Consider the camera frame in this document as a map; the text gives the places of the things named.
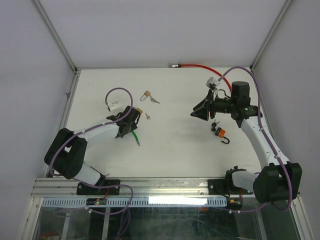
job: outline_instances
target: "black mounting bracket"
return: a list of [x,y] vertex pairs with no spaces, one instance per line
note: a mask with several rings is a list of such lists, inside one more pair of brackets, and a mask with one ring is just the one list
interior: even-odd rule
[[[224,179],[209,179],[208,181],[208,192],[209,195],[240,195],[241,188],[237,187],[232,191],[228,191],[227,188],[224,187]],[[242,195],[252,195],[253,192],[248,192],[246,189],[242,188]]]
[[[105,179],[102,184],[99,186],[112,186],[112,185],[119,185],[120,180],[118,179]],[[93,195],[93,196],[101,196],[105,195],[109,189],[109,196],[118,196],[120,194],[120,187],[115,188],[92,188],[90,186],[84,185],[81,182],[78,184],[76,189],[76,194],[79,196],[83,195]]]

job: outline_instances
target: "metal frame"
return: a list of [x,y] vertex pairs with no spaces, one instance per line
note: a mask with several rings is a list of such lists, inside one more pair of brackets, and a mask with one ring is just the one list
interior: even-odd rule
[[[186,197],[208,197],[208,179],[223,179],[223,177],[143,177],[143,178],[110,178],[120,179],[121,184],[126,184],[132,187],[134,197],[149,197],[149,196],[161,196],[161,195],[183,195]],[[67,180],[63,177],[55,178],[37,178],[34,183],[34,187],[31,193],[32,198],[62,198],[62,197],[76,197],[78,196],[77,187],[78,181]],[[131,194],[128,188],[121,188],[119,197],[128,197]],[[252,195],[244,195],[244,198],[254,198]]]
[[24,216],[23,226],[20,229],[18,239],[19,240],[32,240],[39,219],[42,197],[30,198],[26,215]]
[[254,61],[251,65],[251,69],[255,69],[258,62],[260,61],[262,55],[264,54],[265,50],[267,49],[267,47],[269,46],[270,41],[272,40],[273,36],[276,33],[276,30],[278,29],[280,23],[282,22],[284,16],[286,15],[290,5],[292,4],[294,0],[286,0],[279,12],[279,14],[276,16],[271,29],[269,30],[268,34],[266,35],[266,38],[263,41],[263,44],[261,45],[257,55],[254,58]]
[[70,66],[72,71],[74,73],[76,73],[77,72],[77,67],[76,67],[74,61],[71,59],[71,57],[70,57],[70,55],[69,55],[64,43],[62,42],[61,38],[59,37],[59,35],[58,35],[54,25],[52,24],[50,18],[48,17],[48,14],[47,14],[45,8],[41,4],[40,0],[31,0],[31,1],[32,1],[35,9],[39,13],[44,25],[46,26],[47,30],[49,31],[53,41],[55,42],[56,46],[60,50],[62,56],[64,57],[64,59],[66,60],[66,62],[68,63],[68,65]]
[[[41,0],[31,0],[35,9],[39,13],[40,18],[49,31],[53,41],[56,43],[61,54],[67,61],[69,67],[72,69],[74,76],[71,81],[69,92],[66,93],[67,100],[62,111],[61,120],[58,129],[67,125],[68,117],[70,114],[72,102],[76,92],[80,71],[73,62],[66,47],[64,46],[59,34],[57,33],[53,23],[51,22],[48,14],[46,13]],[[254,72],[255,67],[263,56],[270,41],[276,33],[276,30],[283,20],[286,12],[288,11],[293,0],[286,0],[283,4],[278,16],[276,17],[271,29],[269,30],[263,44],[261,45],[254,61],[251,65],[251,70]],[[208,178],[121,178],[121,183],[132,186],[135,197],[145,197],[152,195],[184,195],[190,197],[206,197],[208,196],[207,188]],[[74,180],[66,180],[64,178],[37,178],[33,187],[31,198],[27,207],[26,215],[24,217],[23,226],[20,229],[20,240],[31,240],[34,235],[34,230],[37,226],[37,221],[40,214],[40,208],[45,197],[73,197],[78,198],[81,196],[76,195],[78,183]],[[122,188],[120,196],[128,196],[130,191]],[[244,198],[253,198],[253,195],[244,195]],[[302,240],[316,239],[311,228],[309,219],[307,217],[303,202],[299,196],[293,201],[291,208],[292,216],[295,219],[297,231]]]
[[315,240],[316,236],[311,227],[301,196],[298,196],[292,202],[291,214],[292,218],[295,220],[295,225],[301,240]]

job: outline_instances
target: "small key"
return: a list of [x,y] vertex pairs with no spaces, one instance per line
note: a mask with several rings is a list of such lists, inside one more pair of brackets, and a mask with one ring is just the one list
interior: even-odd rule
[[151,100],[151,102],[153,102],[153,103],[157,103],[157,104],[160,103],[160,102],[158,102],[155,98],[153,98],[151,95],[150,95],[150,100]]
[[147,113],[145,113],[145,115],[146,115],[146,119],[147,119],[147,120],[150,120],[150,119],[151,119],[151,117],[150,117]]

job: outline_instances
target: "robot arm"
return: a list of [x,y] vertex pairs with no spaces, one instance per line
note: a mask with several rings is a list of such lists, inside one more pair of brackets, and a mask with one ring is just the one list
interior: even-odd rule
[[[261,165],[259,175],[245,169],[226,171],[223,190],[232,193],[239,188],[246,189],[253,192],[260,203],[288,200],[289,189],[284,171],[260,129],[258,107],[250,105],[249,84],[242,81],[233,82],[231,96],[225,98],[218,97],[218,84],[213,78],[207,81],[206,85],[210,90],[205,99],[193,108],[190,115],[208,121],[209,118],[213,119],[216,113],[231,114],[231,118],[236,121],[238,127],[250,140]],[[302,169],[298,163],[291,163],[279,149],[270,135],[262,114],[260,119],[266,135],[277,150],[277,155],[281,158],[288,172],[292,185],[292,199],[295,199],[298,194]]]
[[[127,106],[123,112],[116,116],[111,115],[104,122],[111,122],[124,116],[130,107]],[[124,135],[137,129],[141,112],[139,109],[132,108],[127,117],[114,124],[107,124],[103,127],[95,128],[81,137],[76,136],[70,141],[56,157],[53,169],[59,172],[66,179],[76,179],[90,185],[103,185],[105,176],[84,163],[86,150],[110,138],[123,138]],[[67,128],[61,129],[53,140],[48,152],[44,157],[44,162],[50,165],[53,156],[58,149],[72,136],[73,131]]]

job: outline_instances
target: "purple cable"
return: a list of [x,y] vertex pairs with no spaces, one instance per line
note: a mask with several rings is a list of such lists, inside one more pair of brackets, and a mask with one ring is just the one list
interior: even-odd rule
[[131,213],[130,213],[130,210],[127,209],[127,211],[123,212],[123,214],[121,216],[120,227],[119,227],[119,230],[118,230],[117,235],[115,237],[115,240],[118,240],[126,232],[127,228],[130,225],[130,221],[131,221]]
[[253,213],[255,211],[258,211],[260,209],[262,209],[263,207],[265,207],[266,204],[263,203],[262,205],[258,206],[257,208],[254,208],[254,209],[250,209],[250,210],[231,210],[231,209],[227,209],[227,208],[222,208],[222,207],[215,207],[216,209],[220,209],[220,210],[224,210],[224,211],[228,211],[228,212],[232,212],[232,213]]
[[[250,72],[248,69],[242,67],[242,66],[234,66],[234,67],[231,67],[230,69],[228,69],[219,79],[218,81],[220,82],[231,70],[233,69],[242,69],[244,71],[246,71],[253,79],[254,81],[254,84],[256,86],[256,91],[258,93],[258,124],[259,124],[259,127],[261,128],[261,131],[262,131],[262,134],[263,136],[265,137],[265,140],[268,142],[268,144],[270,145],[272,151],[273,151],[273,154],[274,156],[278,156],[278,152],[275,148],[275,146],[273,145],[273,143],[271,142],[270,138],[268,137],[265,129],[263,128],[263,125],[262,125],[262,122],[261,122],[261,92],[260,92],[260,88],[259,88],[259,85],[258,85],[258,81],[257,81],[257,78],[256,76]],[[288,198],[288,202],[287,202],[287,205],[285,208],[279,208],[277,207],[276,205],[272,204],[275,208],[277,208],[278,210],[282,211],[282,212],[285,212],[285,211],[288,211],[290,209],[290,206],[291,206],[291,202],[292,202],[292,197],[293,197],[293,190],[292,190],[292,185],[291,185],[291,180],[290,180],[290,177],[289,177],[289,174],[288,174],[288,171],[284,165],[284,163],[282,162],[281,158],[278,156],[276,158],[284,172],[284,175],[285,175],[285,178],[286,178],[286,181],[288,183],[288,191],[289,191],[289,198]]]
[[86,182],[83,182],[81,181],[81,183],[83,185],[86,185],[90,188],[93,188],[93,189],[110,189],[110,188],[115,188],[115,187],[127,187],[130,189],[131,191],[131,196],[130,196],[130,199],[128,201],[128,204],[123,208],[121,209],[120,211],[116,211],[116,212],[100,212],[100,211],[96,211],[96,210],[93,210],[92,208],[88,207],[90,210],[92,210],[92,212],[96,213],[96,214],[101,214],[101,215],[116,215],[116,214],[119,214],[119,213],[122,213],[124,212],[126,209],[129,208],[130,204],[131,204],[131,201],[132,201],[132,198],[134,197],[134,190],[132,189],[131,186],[129,185],[126,185],[126,184],[116,184],[116,185],[110,185],[110,186],[94,186],[94,185],[91,185],[91,184],[88,184]]
[[110,124],[115,124],[115,123],[117,123],[117,122],[120,122],[121,120],[123,120],[124,118],[126,118],[126,117],[129,115],[129,113],[131,112],[131,110],[132,110],[132,108],[133,108],[133,105],[134,105],[134,99],[133,99],[131,93],[130,93],[127,89],[125,89],[125,88],[123,88],[123,87],[115,87],[115,88],[111,89],[111,90],[106,94],[106,96],[105,96],[105,101],[107,102],[107,98],[108,98],[109,94],[112,93],[112,92],[115,91],[115,90],[123,90],[123,91],[125,91],[125,92],[127,92],[127,93],[129,94],[131,103],[130,103],[130,108],[129,108],[128,112],[127,112],[125,115],[123,115],[122,117],[120,117],[119,119],[115,120],[115,121],[106,122],[104,125],[103,125],[102,123],[100,123],[100,124],[98,124],[98,125],[89,127],[88,129],[85,129],[84,131],[77,132],[77,133],[75,133],[72,137],[70,137],[67,141],[65,141],[65,142],[61,145],[61,147],[58,149],[58,151],[56,151],[56,153],[53,155],[53,158],[52,158],[52,160],[51,160],[51,162],[50,162],[49,171],[50,171],[50,174],[51,174],[52,176],[55,176],[55,177],[61,176],[61,174],[55,174],[55,173],[54,173],[54,169],[53,169],[54,163],[55,163],[56,158],[57,158],[57,156],[59,155],[59,153],[60,153],[60,152],[66,147],[66,145],[67,145],[69,142],[71,142],[75,137],[77,137],[77,136],[79,136],[79,135],[81,135],[81,134],[90,132],[90,131],[92,131],[92,130],[94,130],[94,129],[97,129],[97,128],[99,128],[99,127],[106,126],[106,125],[110,125]]

